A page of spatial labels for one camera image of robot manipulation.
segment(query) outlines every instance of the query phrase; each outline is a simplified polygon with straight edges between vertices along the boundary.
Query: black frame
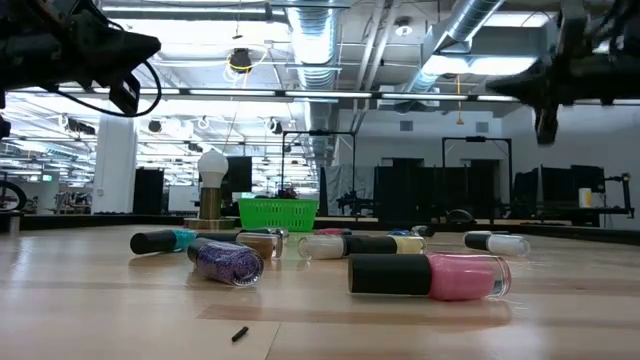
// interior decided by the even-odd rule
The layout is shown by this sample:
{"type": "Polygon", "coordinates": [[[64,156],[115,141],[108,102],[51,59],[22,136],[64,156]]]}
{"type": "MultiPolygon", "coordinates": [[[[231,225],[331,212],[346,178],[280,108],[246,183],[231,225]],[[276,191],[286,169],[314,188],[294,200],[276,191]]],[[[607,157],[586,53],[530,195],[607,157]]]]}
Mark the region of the black frame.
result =
{"type": "Polygon", "coordinates": [[[311,130],[311,131],[283,131],[282,132],[282,163],[280,166],[280,191],[284,191],[284,158],[286,155],[287,135],[299,134],[309,136],[332,136],[332,135],[350,135],[353,139],[353,158],[351,162],[351,191],[356,190],[356,133],[350,131],[328,131],[328,130],[311,130]]]}
{"type": "Polygon", "coordinates": [[[511,139],[508,138],[487,138],[484,136],[467,136],[467,137],[443,137],[442,138],[442,187],[443,193],[447,194],[447,141],[448,140],[464,140],[470,143],[485,143],[487,141],[496,142],[504,141],[507,143],[507,157],[509,161],[509,204],[513,202],[513,154],[511,150],[511,139]]]}

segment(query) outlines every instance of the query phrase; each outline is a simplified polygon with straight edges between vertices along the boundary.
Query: ceiling duct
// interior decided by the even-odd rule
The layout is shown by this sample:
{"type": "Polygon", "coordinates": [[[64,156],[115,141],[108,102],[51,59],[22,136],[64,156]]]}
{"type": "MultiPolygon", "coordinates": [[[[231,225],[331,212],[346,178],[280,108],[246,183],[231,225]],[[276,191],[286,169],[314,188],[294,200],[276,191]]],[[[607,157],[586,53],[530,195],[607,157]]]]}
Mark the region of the ceiling duct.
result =
{"type": "MultiPolygon", "coordinates": [[[[473,36],[503,3],[504,0],[458,0],[449,18],[429,28],[423,44],[425,63],[402,91],[427,92],[441,75],[430,71],[431,56],[436,52],[469,53],[473,36]]],[[[415,101],[398,103],[395,110],[406,113],[414,104],[415,101]]]]}
{"type": "MultiPolygon", "coordinates": [[[[300,7],[288,8],[287,15],[293,29],[292,42],[296,62],[303,65],[331,65],[335,59],[336,9],[300,7]]],[[[336,73],[331,69],[299,69],[300,85],[305,90],[331,90],[336,73]]],[[[307,130],[335,130],[337,105],[326,102],[309,102],[305,105],[307,130]]],[[[332,154],[326,139],[310,139],[313,157],[318,166],[330,165],[332,154]]]]}

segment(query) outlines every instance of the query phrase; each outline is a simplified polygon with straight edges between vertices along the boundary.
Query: white column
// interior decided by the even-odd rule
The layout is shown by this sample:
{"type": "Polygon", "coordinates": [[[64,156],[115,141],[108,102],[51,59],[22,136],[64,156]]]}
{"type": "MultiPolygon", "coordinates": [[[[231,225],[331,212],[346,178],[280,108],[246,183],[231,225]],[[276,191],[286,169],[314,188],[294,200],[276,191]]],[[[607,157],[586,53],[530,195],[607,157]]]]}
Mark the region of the white column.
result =
{"type": "Polygon", "coordinates": [[[60,172],[43,171],[38,191],[38,215],[52,215],[51,209],[56,208],[56,195],[60,191],[60,172]]]}
{"type": "Polygon", "coordinates": [[[91,211],[133,211],[138,129],[135,120],[103,115],[98,128],[91,211]]]}

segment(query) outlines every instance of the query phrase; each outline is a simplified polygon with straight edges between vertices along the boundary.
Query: table surface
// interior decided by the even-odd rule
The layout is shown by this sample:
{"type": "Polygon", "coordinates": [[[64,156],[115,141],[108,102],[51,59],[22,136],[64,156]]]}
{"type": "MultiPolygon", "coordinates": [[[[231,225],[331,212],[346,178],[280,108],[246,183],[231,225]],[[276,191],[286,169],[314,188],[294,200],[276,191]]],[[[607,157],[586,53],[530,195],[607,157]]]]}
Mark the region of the table surface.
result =
{"type": "Polygon", "coordinates": [[[130,252],[158,229],[0,237],[0,359],[640,358],[640,247],[528,237],[506,298],[447,303],[353,296],[345,260],[303,261],[295,239],[256,286],[222,285],[184,253],[130,252]]]}

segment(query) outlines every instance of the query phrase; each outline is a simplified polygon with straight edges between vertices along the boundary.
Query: green plastic basket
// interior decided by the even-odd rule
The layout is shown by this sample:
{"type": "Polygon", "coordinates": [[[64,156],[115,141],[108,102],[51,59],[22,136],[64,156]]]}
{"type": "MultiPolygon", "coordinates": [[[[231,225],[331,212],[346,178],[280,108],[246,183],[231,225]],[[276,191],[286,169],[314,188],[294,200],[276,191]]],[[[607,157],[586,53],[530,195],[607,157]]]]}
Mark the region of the green plastic basket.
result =
{"type": "Polygon", "coordinates": [[[279,227],[310,232],[316,220],[317,200],[239,199],[240,220],[245,229],[279,227]]]}

